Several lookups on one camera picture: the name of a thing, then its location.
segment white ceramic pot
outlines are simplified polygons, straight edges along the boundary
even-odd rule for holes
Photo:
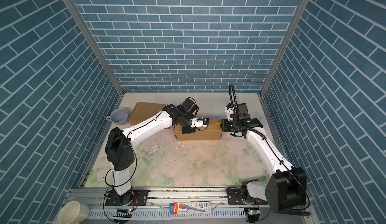
[[[71,201],[60,210],[57,220],[60,224],[78,224],[84,221],[89,214],[90,209],[86,204]]]

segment blue brick wallpaper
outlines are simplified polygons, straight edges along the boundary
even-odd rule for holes
[[[260,90],[299,0],[75,0],[125,91]]]
[[[61,0],[0,0],[0,222],[52,222],[117,93]]]
[[[386,0],[310,0],[265,95],[321,223],[386,223]]]

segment white robotic arm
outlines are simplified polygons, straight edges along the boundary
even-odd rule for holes
[[[230,101],[225,112],[227,118],[222,120],[223,132],[231,133],[234,137],[248,139],[260,157],[263,159],[269,174],[268,184],[251,180],[242,183],[243,199],[249,203],[256,198],[265,200],[275,212],[286,208],[305,204],[306,202],[306,173],[302,168],[294,166],[284,158],[276,146],[267,138],[263,125],[258,119],[251,119],[247,105],[237,104],[235,90],[229,86]]]
[[[113,169],[114,190],[119,196],[132,193],[128,179],[129,167],[136,159],[134,148],[146,138],[172,125],[181,125],[183,133],[194,133],[196,127],[207,126],[209,124],[207,118],[198,119],[193,115],[197,109],[196,103],[188,98],[179,106],[172,104],[165,106],[162,111],[137,125],[123,130],[119,128],[111,130],[105,152]]]

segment gray mug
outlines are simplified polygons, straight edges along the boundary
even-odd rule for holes
[[[128,123],[128,110],[125,108],[119,108],[114,110],[110,116],[107,116],[108,121],[112,121],[116,125],[125,125]]]

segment black cable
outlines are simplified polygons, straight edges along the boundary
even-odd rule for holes
[[[206,129],[208,128],[208,125],[206,125],[206,128],[205,128],[204,130],[201,130],[201,129],[199,129],[198,127],[196,127],[195,118],[196,118],[197,112],[198,112],[198,110],[199,110],[200,108],[197,106],[197,103],[196,103],[196,101],[194,100],[194,98],[192,98],[192,97],[188,97],[188,98],[190,98],[191,100],[193,100],[193,101],[194,101],[194,104],[195,104],[196,107],[197,107],[197,108],[196,108],[196,112],[195,112],[195,114],[194,114],[194,116],[193,116],[193,125],[194,125],[194,127],[195,127],[196,129],[200,130],[200,131],[206,130]]]
[[[132,133],[133,131],[138,130],[138,129],[142,128],[142,127],[145,127],[146,125],[148,125],[149,123],[151,123],[153,120],[155,120],[156,118],[158,118],[158,116],[159,116],[162,112],[163,112],[163,110],[162,110],[161,112],[159,112],[159,114],[158,114],[155,118],[153,118],[152,120],[150,120],[149,122],[147,122],[145,125],[142,125],[142,126],[136,128],[136,129],[134,129],[134,130],[131,130],[130,133]]]
[[[107,217],[107,219],[109,219],[110,221],[114,222],[114,223],[119,223],[119,222],[115,222],[113,221],[112,219],[110,219],[107,215],[106,215],[106,212],[105,212],[105,198],[106,198],[106,193],[107,191],[109,190],[111,186],[109,186],[107,189],[106,189],[106,192],[105,194],[103,195],[103,213],[105,214],[105,217]]]
[[[231,95],[231,92],[233,93],[233,96],[234,96],[234,102],[232,101],[232,95]],[[236,124],[235,124],[235,119],[236,119],[236,116],[237,116],[237,114],[238,114],[238,108],[237,108],[237,100],[236,100],[235,88],[234,88],[233,84],[229,84],[229,98],[230,98],[230,104],[233,105],[233,107],[234,107],[234,113],[233,113],[233,114],[234,114],[234,116],[233,116],[233,126],[234,126],[234,128],[240,128],[240,129],[244,129],[244,130],[250,130],[250,131],[252,131],[252,132],[258,134],[259,136],[261,136],[261,137],[266,141],[268,147],[271,149],[271,151],[272,151],[272,153],[275,155],[275,157],[279,160],[280,164],[283,165],[283,166],[288,170],[288,172],[292,175],[292,177],[296,180],[296,182],[297,182],[297,183],[299,184],[299,186],[302,188],[302,190],[306,193],[306,197],[307,197],[307,200],[308,200],[307,206],[306,206],[306,207],[303,207],[303,208],[300,208],[300,209],[294,209],[294,208],[291,208],[291,209],[292,209],[292,210],[298,210],[298,211],[307,209],[307,208],[310,206],[310,203],[311,203],[311,202],[310,202],[310,198],[309,198],[309,196],[308,196],[306,190],[303,188],[303,186],[300,184],[300,182],[297,180],[297,178],[292,174],[292,172],[287,168],[287,166],[284,164],[284,161],[281,160],[281,159],[279,159],[279,157],[276,155],[275,151],[273,151],[271,145],[270,145],[270,144],[268,143],[268,141],[267,141],[267,137],[266,137],[265,135],[263,135],[262,133],[260,133],[258,130],[255,130],[255,129],[251,128],[251,127],[242,126],[242,125],[236,125]],[[238,136],[238,135],[235,135],[235,133],[236,133],[236,132],[234,132],[234,133],[231,134],[231,135],[232,135],[232,136],[235,136],[235,137],[240,137],[240,136]]]
[[[130,144],[130,147],[131,147],[131,149],[133,150],[133,153],[134,153],[134,156],[135,156],[135,159],[136,159],[136,167],[134,168],[134,172],[133,172],[133,174],[130,176],[130,178],[125,182],[125,183],[123,183],[123,184],[121,184],[121,185],[109,185],[109,183],[107,183],[107,181],[106,181],[106,179],[107,179],[107,174],[112,170],[112,169],[109,169],[107,172],[106,172],[106,175],[105,175],[105,183],[106,183],[106,185],[108,185],[109,187],[107,188],[107,190],[106,190],[106,192],[105,192],[105,194],[104,194],[104,197],[103,197],[103,213],[105,214],[105,217],[107,217],[107,219],[109,219],[110,221],[112,221],[112,222],[114,222],[114,223],[119,223],[119,222],[115,222],[115,221],[113,221],[113,220],[111,220],[107,215],[106,215],[106,212],[105,212],[105,198],[106,198],[106,193],[107,193],[107,191],[109,190],[109,188],[111,187],[112,189],[114,188],[114,187],[120,187],[120,186],[123,186],[124,184],[126,184],[126,183],[128,183],[130,180],[131,180],[131,178],[134,176],[134,173],[136,172],[136,170],[137,170],[137,155],[136,155],[136,153],[135,153],[135,151],[134,151],[134,149],[133,149],[133,146]]]
[[[137,197],[136,197],[136,196],[133,196],[133,206],[134,206],[134,197],[136,198],[136,207],[133,208],[131,212],[137,210],[137,206],[138,206],[138,200],[137,200]]]
[[[269,213],[271,213],[271,208],[269,208],[268,214],[267,214],[263,219],[257,220],[256,222],[265,220],[265,219],[269,216]]]
[[[239,190],[237,187],[234,187],[234,186],[230,186],[230,187],[227,187],[225,189],[225,192],[229,195],[230,193],[228,192],[229,189],[236,189],[236,190]]]

